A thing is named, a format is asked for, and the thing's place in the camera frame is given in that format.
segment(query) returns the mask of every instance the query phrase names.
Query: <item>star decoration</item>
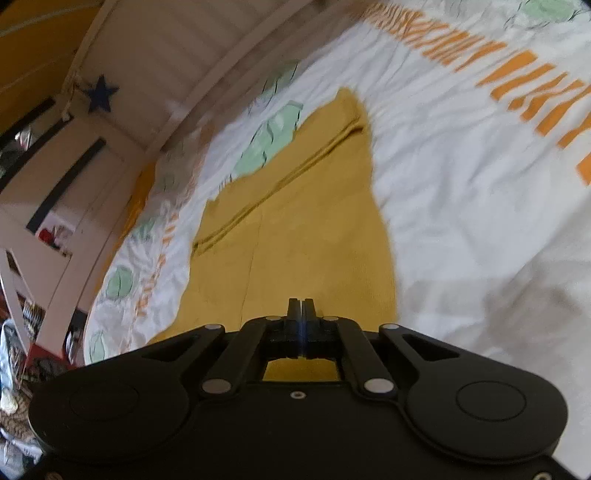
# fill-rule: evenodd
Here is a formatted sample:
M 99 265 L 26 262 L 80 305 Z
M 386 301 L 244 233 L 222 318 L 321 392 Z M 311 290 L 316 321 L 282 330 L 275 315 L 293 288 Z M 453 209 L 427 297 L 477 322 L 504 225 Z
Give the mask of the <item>star decoration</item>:
M 102 108 L 105 112 L 111 111 L 109 97 L 119 90 L 119 87 L 107 87 L 105 76 L 101 75 L 96 82 L 96 87 L 84 90 L 87 97 L 90 98 L 88 113 L 94 112 L 97 108 Z

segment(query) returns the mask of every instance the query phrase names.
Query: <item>orange pattern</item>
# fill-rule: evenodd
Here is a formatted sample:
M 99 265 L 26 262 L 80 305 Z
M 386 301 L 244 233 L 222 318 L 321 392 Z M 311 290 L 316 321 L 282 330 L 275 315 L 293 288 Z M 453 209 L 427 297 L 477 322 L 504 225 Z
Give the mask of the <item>orange pattern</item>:
M 166 265 L 167 248 L 174 239 L 174 231 L 176 230 L 177 222 L 179 219 L 178 213 L 181 207 L 189 201 L 189 199 L 195 191 L 195 188 L 197 186 L 197 175 L 199 169 L 201 168 L 202 162 L 205 159 L 205 154 L 207 153 L 207 148 L 209 146 L 209 143 L 211 142 L 211 139 L 213 138 L 214 131 L 215 125 L 213 121 L 210 121 L 202 128 L 201 135 L 199 138 L 199 144 L 197 146 L 197 150 L 200 151 L 200 155 L 197 159 L 195 168 L 193 170 L 193 175 L 189 180 L 183 197 L 180 198 L 180 201 L 177 203 L 176 208 L 170 213 L 167 219 L 166 228 L 164 229 L 164 237 L 162 239 L 160 246 L 160 254 L 156 262 L 156 267 L 154 268 L 152 275 L 149 277 L 148 280 L 144 282 L 142 286 L 142 292 L 139 295 L 138 301 L 135 303 L 135 315 L 129 327 L 129 331 L 132 330 L 132 326 L 138 318 L 143 318 L 147 315 L 147 307 L 150 303 L 150 299 L 152 298 L 154 288 L 158 283 L 158 279 L 160 277 L 163 267 Z M 128 351 L 130 347 L 131 338 L 128 338 L 126 340 L 125 351 Z
M 454 72 L 460 72 L 490 54 L 507 48 L 504 42 L 486 41 L 481 35 L 471 35 L 470 32 L 454 28 L 439 20 L 429 19 L 423 12 L 401 5 L 373 4 L 365 11 L 362 18 L 391 33 L 407 46 L 419 50 L 430 60 L 444 66 L 451 66 L 458 62 L 459 65 L 455 66 Z M 530 50 L 513 52 L 508 50 L 507 54 L 511 55 L 511 58 L 494 71 L 487 73 L 476 83 L 476 86 L 490 87 L 491 97 L 500 101 L 503 97 L 509 96 L 513 90 L 532 83 L 534 88 L 529 93 L 509 99 L 508 110 L 516 111 L 525 108 L 520 118 L 528 122 L 547 102 L 551 102 L 553 107 L 550 113 L 535 127 L 542 136 L 548 135 L 556 128 L 560 129 L 559 123 L 568 110 L 591 93 L 591 85 L 579 79 L 572 80 L 566 87 L 559 87 L 560 83 L 569 76 L 568 72 L 562 72 L 553 80 L 535 86 L 539 78 L 554 70 L 556 65 L 539 61 L 538 56 Z M 519 74 L 527 67 L 531 70 Z M 558 98 L 562 95 L 571 97 Z M 591 113 L 577 128 L 566 131 L 557 142 L 557 146 L 567 148 L 578 135 L 590 129 Z M 591 184 L 591 153 L 578 164 L 577 172 L 587 185 Z

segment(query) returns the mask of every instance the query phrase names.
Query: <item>bed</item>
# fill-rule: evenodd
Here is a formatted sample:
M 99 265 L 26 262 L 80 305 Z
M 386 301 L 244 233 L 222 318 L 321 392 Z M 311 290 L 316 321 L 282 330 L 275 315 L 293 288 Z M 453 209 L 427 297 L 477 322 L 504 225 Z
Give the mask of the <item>bed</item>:
M 92 294 L 85 362 L 187 329 L 177 316 L 208 201 L 268 168 L 239 170 L 261 126 L 292 122 L 287 149 L 346 87 L 371 129 L 371 192 L 392 255 L 396 320 L 552 381 L 569 404 L 555 456 L 587 477 L 589 8 L 276 3 L 231 3 L 224 19 L 207 2 L 220 27 L 211 30 L 191 2 L 149 2 L 127 32 L 138 3 L 105 2 L 89 30 L 64 92 L 100 73 L 120 86 L 112 113 L 89 118 L 142 151 L 133 179 L 144 170 L 128 186 L 118 235 L 92 265 L 96 283 L 104 279 Z M 184 47 L 172 55 L 171 42 Z M 152 62 L 132 60 L 146 51 Z M 74 94 L 74 117 L 85 107 Z M 190 327 L 210 323 L 198 316 Z M 223 323 L 231 330 L 243 320 Z

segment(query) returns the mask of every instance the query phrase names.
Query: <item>yellow towel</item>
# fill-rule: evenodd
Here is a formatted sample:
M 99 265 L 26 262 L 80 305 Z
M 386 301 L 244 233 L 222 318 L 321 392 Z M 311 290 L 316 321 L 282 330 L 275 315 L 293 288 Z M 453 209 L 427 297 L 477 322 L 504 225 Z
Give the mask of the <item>yellow towel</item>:
M 363 106 L 341 89 L 267 165 L 227 185 L 203 213 L 176 321 L 155 340 L 206 323 L 237 330 L 284 315 L 290 297 L 366 330 L 395 321 L 370 141 Z

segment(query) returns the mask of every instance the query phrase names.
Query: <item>metal pin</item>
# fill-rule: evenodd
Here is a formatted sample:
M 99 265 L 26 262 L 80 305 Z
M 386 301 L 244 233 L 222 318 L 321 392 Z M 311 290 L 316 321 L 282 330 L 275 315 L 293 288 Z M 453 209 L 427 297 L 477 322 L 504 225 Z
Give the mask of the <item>metal pin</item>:
M 211 395 L 221 395 L 227 393 L 232 389 L 232 384 L 223 378 L 211 378 L 201 384 L 201 388 L 205 393 Z
M 388 393 L 394 390 L 394 384 L 386 378 L 371 378 L 363 384 L 363 387 L 371 393 Z

